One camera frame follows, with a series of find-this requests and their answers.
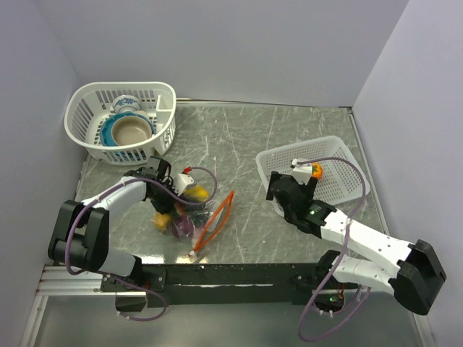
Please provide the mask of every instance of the purple object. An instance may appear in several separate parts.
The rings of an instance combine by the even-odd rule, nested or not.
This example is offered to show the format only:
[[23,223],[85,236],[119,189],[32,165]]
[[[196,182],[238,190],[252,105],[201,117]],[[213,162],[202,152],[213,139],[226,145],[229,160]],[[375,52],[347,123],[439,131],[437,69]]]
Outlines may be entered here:
[[188,218],[187,215],[181,215],[176,218],[173,222],[173,226],[172,235],[179,239],[192,236],[195,230],[193,221]]

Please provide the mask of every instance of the orange object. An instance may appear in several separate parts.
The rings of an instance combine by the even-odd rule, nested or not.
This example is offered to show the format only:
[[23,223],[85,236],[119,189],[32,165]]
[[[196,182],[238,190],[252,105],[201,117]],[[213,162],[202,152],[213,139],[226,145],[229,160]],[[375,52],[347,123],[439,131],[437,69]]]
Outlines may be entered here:
[[323,176],[323,168],[319,163],[312,163],[312,177],[321,179]]
[[[193,251],[190,253],[190,256],[194,255],[197,251],[203,248],[222,229],[226,220],[229,217],[230,210],[232,208],[233,196],[234,196],[234,191],[231,191],[230,194],[228,194],[228,196],[225,198],[225,200],[220,204],[220,206],[218,206],[218,209],[214,212],[214,214],[212,214],[211,219],[209,219],[206,225],[204,226],[203,232],[201,233],[200,238],[196,242],[195,247],[193,247]],[[225,208],[227,204],[228,206],[226,207],[225,218],[222,220],[220,225],[216,227],[216,230],[212,233],[212,235],[210,235],[205,241],[203,241],[205,233],[207,233],[212,222],[214,221],[214,219],[216,219],[218,214]]]

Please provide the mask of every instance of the bowl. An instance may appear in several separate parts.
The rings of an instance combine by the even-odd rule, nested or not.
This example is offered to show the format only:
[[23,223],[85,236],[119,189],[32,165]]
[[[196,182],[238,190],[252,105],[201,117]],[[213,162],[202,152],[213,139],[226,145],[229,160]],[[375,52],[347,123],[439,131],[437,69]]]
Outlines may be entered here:
[[121,95],[113,100],[113,109],[116,113],[139,111],[142,108],[140,99],[131,95]]
[[153,132],[149,122],[139,116],[125,116],[114,122],[111,137],[118,146],[146,141]]
[[142,114],[124,112],[113,115],[102,125],[101,144],[104,146],[125,146],[143,142],[156,131]]

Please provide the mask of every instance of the cable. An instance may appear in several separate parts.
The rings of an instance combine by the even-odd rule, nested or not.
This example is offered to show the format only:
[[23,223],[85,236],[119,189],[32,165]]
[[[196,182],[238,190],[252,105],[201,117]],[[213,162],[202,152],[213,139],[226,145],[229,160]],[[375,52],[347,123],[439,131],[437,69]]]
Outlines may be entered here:
[[156,293],[155,291],[152,291],[152,290],[147,289],[147,288],[136,286],[135,284],[131,284],[129,282],[126,282],[125,280],[122,280],[117,276],[114,276],[114,279],[116,280],[116,282],[121,283],[123,286],[130,287],[130,288],[133,288],[133,289],[137,289],[138,291],[144,291],[144,292],[146,292],[146,294],[151,294],[151,295],[157,296],[163,302],[163,309],[156,316],[148,317],[148,318],[139,318],[139,317],[132,317],[132,316],[129,316],[127,313],[120,312],[121,316],[127,318],[128,320],[133,320],[135,322],[150,322],[151,320],[157,320],[164,313],[166,313],[166,310],[167,310],[167,307],[169,307],[169,304],[167,303],[166,298],[164,298],[162,295],[160,295],[160,293]]
[[[303,333],[302,333],[302,323],[304,322],[304,319],[305,319],[305,316],[307,316],[307,313],[309,312],[310,308],[312,307],[312,305],[314,304],[315,302],[315,298],[318,296],[318,294],[322,291],[323,287],[326,285],[326,283],[328,282],[328,280],[331,278],[331,276],[333,275],[334,271],[336,270],[336,268],[339,266],[339,264],[341,263],[342,261],[342,257],[347,253],[347,244],[349,243],[349,233],[350,233],[350,224],[352,222],[352,218],[354,217],[355,213],[358,212],[358,210],[362,207],[363,203],[365,202],[366,200],[366,185],[365,185],[365,180],[363,178],[363,175],[362,173],[360,172],[360,170],[354,165],[352,164],[350,161],[346,160],[346,159],[343,159],[343,158],[338,158],[338,157],[324,157],[324,158],[319,158],[319,159],[315,159],[315,160],[306,160],[306,161],[301,161],[301,162],[298,162],[297,165],[305,165],[305,164],[311,164],[311,163],[316,163],[316,162],[320,162],[320,161],[327,161],[327,160],[337,160],[337,161],[341,161],[342,163],[345,163],[347,165],[349,165],[354,171],[355,173],[359,176],[360,178],[360,183],[362,184],[362,196],[360,198],[360,201],[358,203],[358,205],[347,215],[347,222],[346,222],[346,234],[345,234],[345,237],[344,237],[344,243],[342,245],[342,250],[341,250],[341,253],[339,254],[339,256],[337,257],[335,263],[333,264],[333,266],[331,267],[331,269],[328,271],[328,273],[326,274],[325,278],[320,282],[320,284],[318,285],[318,287],[315,289],[315,291],[313,292],[312,296],[310,297],[309,299],[309,302],[307,303],[307,305],[305,305],[305,308],[304,310],[302,311],[302,314],[301,314],[301,317],[299,318],[299,322],[298,322],[298,325],[297,325],[297,334],[298,336],[300,337],[301,340],[303,340],[304,342],[315,342],[315,341],[318,341],[318,340],[321,340],[322,338],[325,338],[327,336],[329,336],[330,334],[334,333],[336,330],[338,330],[342,325],[344,325],[349,319],[350,317],[352,317],[352,315],[358,311],[358,309],[362,306],[362,304],[365,302],[366,298],[368,297],[369,293],[370,293],[370,289],[369,288],[367,290],[367,294],[363,297],[363,299],[360,301],[360,303],[357,305],[357,307],[355,307],[345,318],[342,322],[340,322],[337,326],[331,328],[329,331],[325,332],[324,334],[322,335],[319,335],[315,338],[309,338],[307,336],[305,336]],[[350,302],[348,303],[348,305],[346,305],[343,309],[341,309],[339,312],[337,313],[340,313],[341,311],[344,311],[345,308],[347,308],[348,306],[350,305]]]
[[[152,179],[137,178],[137,179],[129,179],[129,180],[125,181],[124,183],[117,184],[116,186],[109,188],[104,193],[102,193],[99,197],[97,197],[96,199],[89,202],[86,206],[84,206],[84,208],[77,214],[77,217],[75,218],[74,222],[72,223],[71,228],[69,230],[69,235],[67,237],[66,248],[64,250],[64,264],[66,266],[67,272],[70,273],[71,275],[79,275],[80,273],[82,273],[84,271],[84,270],[74,271],[71,268],[71,264],[70,264],[70,252],[71,252],[72,239],[74,238],[74,234],[75,234],[75,230],[77,228],[77,225],[79,224],[79,222],[82,219],[82,217],[84,216],[84,214],[89,209],[91,209],[91,207],[93,207],[94,205],[99,203],[102,199],[108,197],[110,194],[112,194],[115,191],[121,189],[122,187],[125,187],[128,184],[135,183],[135,182],[140,182],[140,181],[155,184],[156,186],[158,186],[158,187],[162,188],[164,191],[166,191],[169,195],[171,195],[177,201],[179,201],[179,202],[181,202],[181,203],[183,203],[185,205],[189,205],[189,206],[204,205],[205,203],[211,201],[213,199],[214,195],[217,192],[217,178],[216,178],[216,176],[213,174],[213,172],[211,170],[208,170],[207,168],[203,168],[203,167],[200,167],[200,166],[194,166],[194,167],[192,167],[190,169],[191,170],[203,170],[203,171],[207,172],[208,174],[210,174],[212,179],[214,180],[213,193],[210,195],[210,197],[206,201],[203,201],[203,202],[188,202],[188,201],[183,200],[182,198],[176,196],[173,192],[168,190],[163,184],[159,183],[158,181],[154,181]],[[128,283],[128,282],[118,278],[117,276],[114,276],[114,278],[116,279],[117,282],[123,284],[124,286],[129,286],[129,287],[137,289],[139,291],[144,291],[147,294],[152,294],[154,296],[157,296],[163,302],[163,310],[161,311],[161,313],[157,314],[154,317],[136,318],[136,317],[131,317],[128,314],[121,313],[121,315],[123,317],[126,317],[129,320],[134,320],[134,321],[137,321],[137,322],[147,322],[147,321],[151,321],[151,320],[157,320],[167,310],[167,307],[168,307],[167,300],[162,295],[160,295],[159,293],[156,293],[155,291],[152,291],[152,290],[147,289],[147,288],[142,288],[142,287],[136,286],[135,284]]]
[[[355,299],[359,296],[360,290],[361,290],[361,289],[362,289],[362,286],[358,286],[358,287],[357,287],[357,290],[356,290],[355,293],[354,293],[354,296],[352,297],[352,299],[351,299],[347,304],[344,304],[344,306],[343,306],[339,311],[333,312],[333,316],[336,316],[337,314],[340,314],[340,313],[346,311],[346,310],[350,307],[350,305],[352,304],[352,302],[354,302]],[[312,306],[312,311],[314,311],[314,312],[320,312],[320,309],[317,308],[316,305],[313,305],[313,306]],[[324,312],[324,311],[322,311],[322,312],[323,312],[323,314],[326,315],[326,316],[331,316],[331,313],[329,313],[329,312]]]

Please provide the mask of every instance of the blue and white bowl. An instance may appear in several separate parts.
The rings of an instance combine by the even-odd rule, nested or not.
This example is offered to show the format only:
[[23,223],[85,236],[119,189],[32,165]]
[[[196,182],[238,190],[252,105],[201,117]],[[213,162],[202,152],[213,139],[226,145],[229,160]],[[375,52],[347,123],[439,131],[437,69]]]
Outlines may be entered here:
[[[123,113],[118,113],[113,115],[112,117],[108,118],[104,123],[103,126],[101,127],[100,130],[100,141],[103,146],[109,146],[109,147],[114,147],[114,146],[120,146],[120,145],[128,145],[128,143],[118,143],[117,138],[118,134],[121,132],[121,127],[130,127],[130,122],[126,123],[125,125],[120,124],[124,119],[129,120],[130,118],[136,118],[139,121],[141,120],[146,127],[144,131],[141,132],[142,137],[137,139],[137,142],[142,142],[147,140],[149,137],[153,136],[156,133],[156,129],[154,125],[143,115],[134,113],[134,112],[123,112]],[[118,158],[131,158],[132,155],[126,155],[124,152],[114,152],[114,155]],[[141,155],[144,156],[145,153],[143,150],[141,150]],[[140,156],[138,154],[135,154],[135,158],[140,160]]]
[[113,109],[115,113],[139,111],[142,103],[135,96],[121,95],[113,100]]

